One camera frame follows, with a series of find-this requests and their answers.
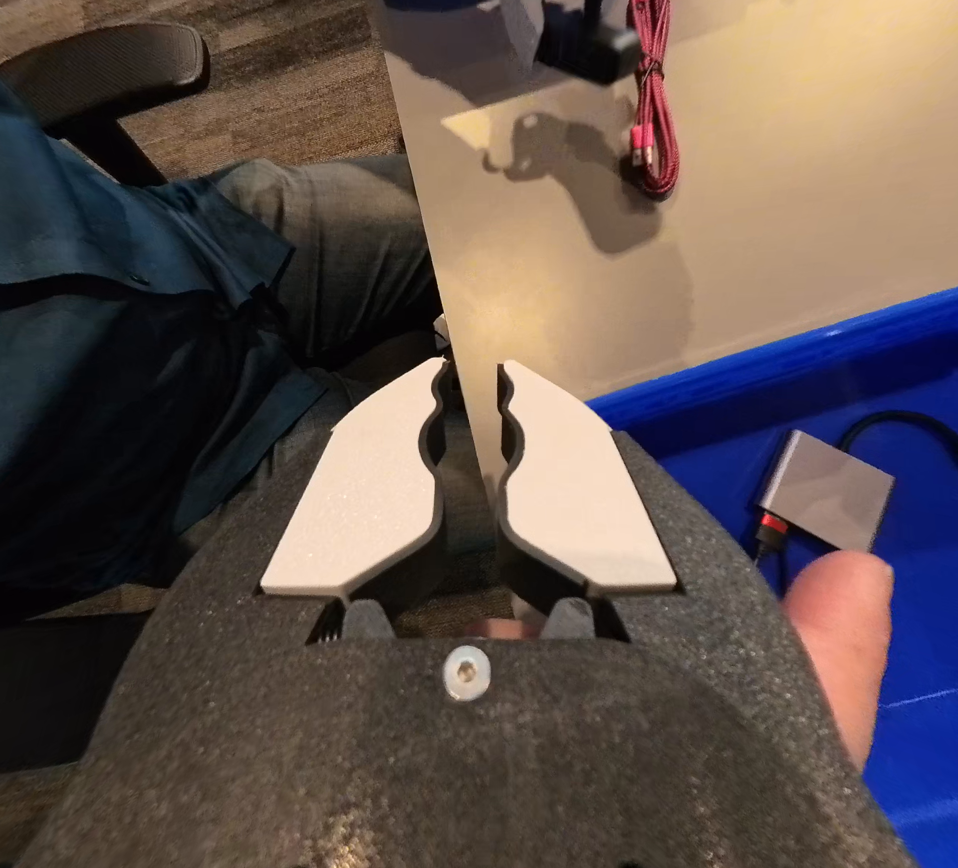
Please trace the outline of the person's grey pants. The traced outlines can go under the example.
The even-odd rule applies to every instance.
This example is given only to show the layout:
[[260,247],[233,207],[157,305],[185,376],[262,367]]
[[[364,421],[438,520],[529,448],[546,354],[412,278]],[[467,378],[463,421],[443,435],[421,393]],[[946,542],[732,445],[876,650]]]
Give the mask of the person's grey pants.
[[170,531],[198,551],[188,579],[222,577],[232,596],[257,593],[267,562],[323,456],[372,467],[385,430],[345,430],[376,385],[419,365],[360,357],[411,336],[433,352],[441,312],[425,228],[405,156],[303,167],[259,159],[158,196],[189,219],[205,289],[174,298],[174,374],[150,427],[156,483],[169,490]]

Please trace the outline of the black power adapter block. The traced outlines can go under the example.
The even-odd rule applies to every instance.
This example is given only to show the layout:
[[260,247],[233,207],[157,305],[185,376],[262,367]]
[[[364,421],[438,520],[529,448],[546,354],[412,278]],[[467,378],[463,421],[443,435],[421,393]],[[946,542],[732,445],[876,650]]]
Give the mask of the black power adapter block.
[[634,74],[643,58],[634,29],[588,19],[581,9],[545,4],[536,62],[591,84],[611,85]]

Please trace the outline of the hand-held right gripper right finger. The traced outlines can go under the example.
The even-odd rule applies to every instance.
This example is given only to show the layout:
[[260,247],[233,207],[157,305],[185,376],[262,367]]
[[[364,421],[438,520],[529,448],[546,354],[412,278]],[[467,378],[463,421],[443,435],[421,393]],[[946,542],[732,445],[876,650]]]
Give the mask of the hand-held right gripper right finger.
[[670,593],[677,575],[609,425],[527,366],[498,366],[497,561],[521,598]]

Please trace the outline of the blue plastic bin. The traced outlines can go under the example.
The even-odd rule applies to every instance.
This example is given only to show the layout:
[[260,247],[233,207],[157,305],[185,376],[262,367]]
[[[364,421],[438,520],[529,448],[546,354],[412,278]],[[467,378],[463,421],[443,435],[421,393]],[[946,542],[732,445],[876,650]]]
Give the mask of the blue plastic bin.
[[[873,414],[957,427],[957,295],[943,290],[589,401],[752,555],[757,500],[788,431],[837,443]],[[876,555],[896,576],[865,780],[921,866],[957,865],[957,474],[927,431],[851,444],[895,479]]]

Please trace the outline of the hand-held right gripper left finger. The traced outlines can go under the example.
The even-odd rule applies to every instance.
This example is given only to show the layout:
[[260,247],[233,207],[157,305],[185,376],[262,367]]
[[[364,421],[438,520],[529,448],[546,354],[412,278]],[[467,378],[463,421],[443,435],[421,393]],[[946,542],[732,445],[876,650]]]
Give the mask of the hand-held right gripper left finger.
[[335,426],[260,579],[265,595],[418,603],[439,585],[448,369],[426,359]]

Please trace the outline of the grey usb hub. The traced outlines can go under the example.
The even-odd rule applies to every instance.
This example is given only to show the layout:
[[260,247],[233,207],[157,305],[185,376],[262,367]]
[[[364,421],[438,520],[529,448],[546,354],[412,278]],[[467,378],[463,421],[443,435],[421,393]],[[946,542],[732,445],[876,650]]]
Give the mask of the grey usb hub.
[[799,530],[833,550],[873,550],[895,479],[804,431],[790,431],[758,499],[757,539],[777,551]]

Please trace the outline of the person's right hand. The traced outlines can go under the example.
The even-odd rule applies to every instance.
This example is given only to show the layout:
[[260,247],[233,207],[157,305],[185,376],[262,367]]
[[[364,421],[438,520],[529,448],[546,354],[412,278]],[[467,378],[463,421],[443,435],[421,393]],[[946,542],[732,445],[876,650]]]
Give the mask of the person's right hand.
[[809,563],[784,596],[847,754],[869,759],[892,637],[894,570],[880,558],[834,551]]

